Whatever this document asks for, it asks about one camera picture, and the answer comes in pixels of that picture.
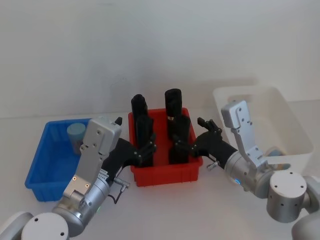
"cable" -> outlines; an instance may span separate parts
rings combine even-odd
[[[108,197],[110,197],[110,198],[113,199],[114,204],[117,204],[117,202],[118,202],[118,200],[119,200],[119,198],[120,198],[120,196],[121,196],[122,193],[123,193],[123,192],[120,191],[119,194],[118,194],[118,196],[116,197],[116,199],[115,199],[114,196],[112,196],[112,195],[110,195],[110,194],[108,195]]]

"red plastic bin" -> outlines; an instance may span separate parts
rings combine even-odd
[[[186,108],[182,108],[182,114],[189,117]],[[134,180],[138,187],[154,186],[161,184],[173,184],[192,182],[198,180],[199,167],[203,164],[201,157],[189,157],[188,163],[169,164],[169,149],[173,143],[167,135],[166,109],[148,110],[148,115],[153,119],[153,132],[156,134],[156,152],[153,155],[153,166],[135,167],[131,166]],[[136,145],[133,114],[128,114],[130,143]],[[189,143],[196,140],[195,131],[190,125]]]

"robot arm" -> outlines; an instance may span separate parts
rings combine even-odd
[[[267,199],[266,210],[278,222],[295,221],[305,208],[310,215],[300,219],[292,228],[294,240],[320,239],[320,181],[302,177],[291,170],[275,171],[255,143],[253,123],[245,101],[232,102],[221,110],[227,128],[235,136],[238,150],[222,140],[222,130],[212,121],[198,118],[198,124],[208,131],[188,146],[177,137],[176,148],[185,149],[194,157],[209,157],[210,170],[220,166],[245,191]]]
[[[91,119],[88,123],[76,172],[52,212],[32,216],[22,212],[12,216],[0,228],[0,240],[68,240],[81,234],[109,195],[113,183],[121,185],[121,194],[129,183],[118,177],[129,165],[140,166],[155,150],[155,135],[137,150],[119,138],[122,119]]]

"white plastic bin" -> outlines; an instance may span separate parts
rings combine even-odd
[[[213,97],[227,140],[232,146],[237,148],[236,140],[224,125],[220,110],[234,100],[245,100],[259,148],[266,153],[276,147],[285,154],[267,157],[269,164],[289,163],[295,172],[303,171],[314,146],[279,90],[269,86],[221,87],[213,91]]]

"white table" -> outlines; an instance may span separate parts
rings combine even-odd
[[[314,160],[305,172],[320,176],[320,101],[291,102],[291,108],[315,146]],[[213,108],[189,109],[197,135],[204,129],[197,117],[216,119]],[[123,117],[122,138],[128,139],[127,113]],[[38,202],[24,182],[48,121],[95,117],[94,115],[0,119],[0,223],[18,211],[32,214],[50,212],[54,202]],[[107,198],[85,231],[75,240],[289,240],[294,223],[271,219],[266,200],[261,200],[233,183],[220,168],[208,172],[204,159],[196,182],[136,187],[129,167],[121,177],[131,187],[117,205]],[[117,194],[118,186],[111,192]]]

